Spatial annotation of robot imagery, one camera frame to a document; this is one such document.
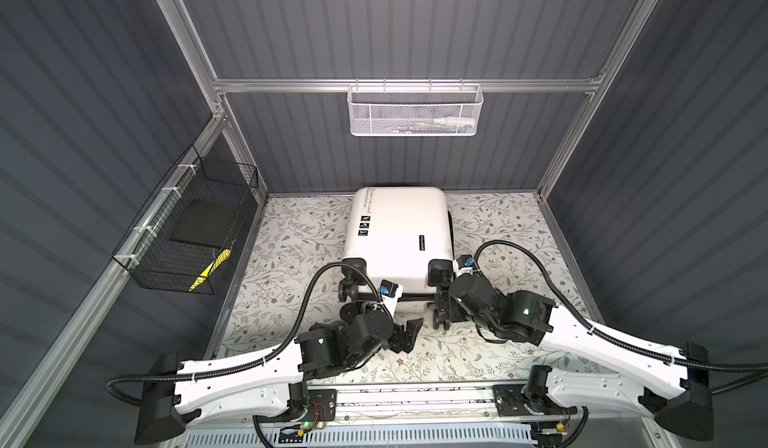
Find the black cable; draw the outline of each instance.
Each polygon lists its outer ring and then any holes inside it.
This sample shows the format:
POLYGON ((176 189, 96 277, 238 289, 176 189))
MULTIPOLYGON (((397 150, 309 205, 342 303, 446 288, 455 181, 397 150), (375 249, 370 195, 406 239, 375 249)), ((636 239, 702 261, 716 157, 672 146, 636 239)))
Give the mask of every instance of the black cable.
POLYGON ((254 429, 256 430, 256 436, 259 437, 259 441, 264 445, 264 448, 275 448, 272 443, 266 440, 266 436, 264 436, 264 433, 261 431, 261 426, 259 426, 259 417, 256 415, 254 415, 254 429))
POLYGON ((475 328, 476 328, 476 329, 477 329, 477 331, 478 331, 478 336, 479 336, 480 338, 483 338, 483 339, 484 339, 486 342, 488 342, 488 343, 504 344, 504 343, 506 343, 506 342, 507 342, 506 340, 492 340, 492 339, 490 339, 490 338, 486 338, 486 337, 482 336, 482 332, 480 331, 480 325, 479 325, 479 324, 476 324, 476 325, 475 325, 475 328))
POLYGON ((744 378, 739 378, 738 380, 731 381, 725 385, 716 386, 712 389, 712 396, 727 393, 729 391, 735 390, 736 388, 741 388, 742 386, 760 381, 766 377, 768 377, 768 371, 758 371, 757 373, 752 373, 751 375, 744 376, 744 378))
POLYGON ((293 327, 291 328, 291 331, 288 333, 288 336, 283 340, 283 343, 281 343, 277 348, 275 348, 271 353, 268 355, 259 358, 258 360, 251 361, 249 363, 244 363, 242 365, 232 366, 230 368, 220 368, 218 370, 211 370, 211 371, 203 371, 200 373, 185 373, 185 374, 176 374, 175 372, 168 372, 163 374, 155 374, 155 375, 120 375, 112 378, 110 381, 107 382, 107 392, 117 398, 120 401, 123 401, 127 404, 140 406, 141 400, 135 396, 131 396, 129 394, 124 393, 123 391, 120 391, 116 385, 122 384, 122 383, 144 383, 144 382, 155 382, 155 383, 178 383, 182 381, 192 381, 192 379, 195 380, 207 380, 209 378, 216 378, 218 376, 227 376, 235 373, 239 373, 241 371, 250 370, 251 368, 255 368, 256 366, 262 366, 267 361, 272 360, 275 357, 280 356, 280 353, 284 351, 285 348, 288 347, 288 345, 293 341, 293 338, 296 337, 296 333, 299 331, 299 326, 301 325, 302 319, 304 318, 304 313, 306 312, 306 307, 308 303, 310 302, 310 296, 312 295, 312 289, 315 287, 315 283, 317 283, 317 280, 320 278, 320 276, 325 273, 327 270, 334 268, 334 267, 344 267, 348 268, 350 270, 353 270, 358 275, 362 277, 363 280, 365 280, 366 284, 369 286, 371 291, 373 292, 374 296, 376 296, 376 300, 379 301, 380 306, 382 309, 384 309, 384 312, 387 313, 387 316, 389 316, 389 319, 392 319, 392 314, 389 313, 389 310, 386 306, 384 306, 382 301, 382 295, 379 293, 379 290, 377 290, 373 286, 373 282, 368 278, 368 276, 360 271, 359 268, 352 266, 347 263, 343 263, 341 261, 332 261, 325 266, 323 266, 320 270, 315 273, 315 276, 312 277, 312 280, 310 281, 310 284, 306 287, 306 291, 304 293, 304 299, 301 302, 301 306, 299 308, 299 313, 296 315, 296 321, 293 323, 293 327))
POLYGON ((525 253, 526 256, 528 256, 538 267, 538 269, 542 272, 542 276, 544 277, 544 281, 547 282, 547 286, 552 290, 554 293, 554 296, 556 296, 563 306, 568 309, 568 311, 571 312, 571 314, 578 320, 579 323, 581 323, 584 328, 587 328, 590 333, 593 335, 602 338, 603 340, 606 340, 607 342, 614 344, 618 347, 624 348, 625 350, 631 351, 633 353, 637 353, 640 355, 643 355, 645 357, 653 358, 655 360, 660 360, 665 362, 666 364, 676 364, 680 366, 686 366, 689 368, 695 368, 698 370, 708 370, 708 371, 723 371, 726 373, 753 373, 756 371, 764 371, 768 370, 768 363, 754 363, 754 364, 713 364, 713 363, 705 363, 701 361, 696 360, 686 360, 685 358, 677 358, 677 357, 671 357, 666 354, 657 353, 655 351, 646 350, 645 348, 636 347, 632 344, 629 344, 625 341, 622 341, 618 338, 614 338, 610 336, 607 333, 604 333, 603 331, 600 331, 597 328, 594 328, 592 323, 589 322, 584 316, 579 313, 579 311, 571 304, 571 301, 568 300, 564 294, 556 287, 554 286, 554 282, 549 277, 549 273, 547 273, 547 269, 544 267, 543 263, 539 261, 538 258, 531 252, 525 249, 524 247, 520 246, 519 244, 513 243, 513 242, 507 242, 506 240, 491 240, 490 242, 485 242, 480 245, 480 248, 475 251, 475 267, 477 268, 477 273, 485 278, 485 280, 488 280, 488 278, 485 277, 484 273, 480 270, 480 253, 485 250, 487 247, 492 246, 494 244, 503 244, 505 246, 513 247, 519 251, 522 251, 525 253))
POLYGON ((587 424, 587 418, 589 418, 589 408, 587 408, 586 406, 582 406, 581 421, 578 422, 578 426, 576 426, 576 430, 574 430, 574 432, 568 437, 566 441, 557 445, 556 448, 565 448, 566 446, 570 446, 571 443, 575 442, 578 436, 581 434, 581 431, 584 429, 584 426, 587 424))

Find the yellow object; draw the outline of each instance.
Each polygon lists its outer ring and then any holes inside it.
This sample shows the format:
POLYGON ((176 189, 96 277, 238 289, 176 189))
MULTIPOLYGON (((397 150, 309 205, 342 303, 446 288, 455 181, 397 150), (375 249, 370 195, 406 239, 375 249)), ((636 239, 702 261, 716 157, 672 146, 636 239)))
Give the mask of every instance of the yellow object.
POLYGON ((203 270, 203 272, 200 273, 200 276, 197 277, 197 280, 195 280, 194 283, 192 283, 192 286, 190 286, 189 291, 196 289, 201 283, 206 281, 210 276, 210 274, 213 273, 214 270, 216 270, 216 268, 218 268, 220 264, 225 262, 226 259, 230 257, 230 253, 232 253, 230 250, 224 250, 221 252, 218 258, 211 261, 210 264, 208 265, 208 268, 203 270))

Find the floral tablecloth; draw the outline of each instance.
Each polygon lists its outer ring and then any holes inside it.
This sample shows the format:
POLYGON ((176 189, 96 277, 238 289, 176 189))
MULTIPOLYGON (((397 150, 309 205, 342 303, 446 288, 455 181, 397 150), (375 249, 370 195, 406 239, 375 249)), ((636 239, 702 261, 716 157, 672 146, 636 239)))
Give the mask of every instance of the floral tablecloth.
MULTIPOLYGON (((571 274, 552 239, 531 193, 448 194, 453 216, 456 255, 471 254, 492 239, 525 246, 550 270, 552 280, 571 302, 589 316, 571 274)), ((288 334, 310 279, 318 268, 341 259, 351 197, 271 198, 254 252, 226 327, 218 357, 230 357, 273 346, 288 334)), ((483 251, 483 272, 504 292, 532 290, 554 296, 543 277, 523 254, 506 247, 483 251)), ((339 270, 327 271, 312 293, 302 330, 315 322, 339 319, 336 286, 339 270)), ((417 318, 396 314, 401 323, 417 318)), ((531 344, 486 343, 471 323, 433 330, 431 314, 410 354, 383 351, 363 368, 314 384, 400 383, 453 380, 524 379, 533 364, 550 364, 581 372, 603 371, 585 358, 531 344)))

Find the corrugated wall panel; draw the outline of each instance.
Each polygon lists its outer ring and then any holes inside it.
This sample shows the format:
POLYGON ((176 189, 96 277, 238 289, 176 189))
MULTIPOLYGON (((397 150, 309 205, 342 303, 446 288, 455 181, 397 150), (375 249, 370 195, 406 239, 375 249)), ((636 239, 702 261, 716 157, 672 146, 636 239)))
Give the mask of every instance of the corrugated wall panel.
MULTIPOLYGON (((725 363, 768 360, 767 7, 661 0, 550 198, 609 324, 725 363)), ((709 446, 766 396, 718 396, 709 446)))
POLYGON ((490 93, 477 135, 441 138, 352 136, 342 94, 228 99, 265 183, 280 193, 401 184, 536 188, 584 96, 490 93))
MULTIPOLYGON (((0 0, 0 92, 4 412, 210 111, 154 0, 0 0)), ((126 288, 28 446, 130 444, 104 382, 199 355, 221 302, 175 295, 126 288)))
POLYGON ((635 0, 184 2, 223 78, 571 78, 635 0))

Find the wire mesh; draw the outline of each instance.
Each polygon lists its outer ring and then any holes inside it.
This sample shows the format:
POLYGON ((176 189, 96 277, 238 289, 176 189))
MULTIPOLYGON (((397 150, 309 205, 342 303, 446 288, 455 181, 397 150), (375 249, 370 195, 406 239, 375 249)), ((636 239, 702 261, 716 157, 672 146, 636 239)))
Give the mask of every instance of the wire mesh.
POLYGON ((407 92, 351 85, 347 102, 355 136, 472 136, 483 97, 479 86, 407 92))
POLYGON ((256 216, 257 180, 255 166, 198 158, 175 187, 163 188, 164 200, 155 215, 145 225, 131 229, 140 232, 134 248, 129 253, 113 253, 113 258, 142 288, 214 294, 218 284, 226 283, 226 260, 237 259, 235 241, 247 232, 256 216), (172 239, 174 229, 196 200, 234 212, 221 245, 172 239))

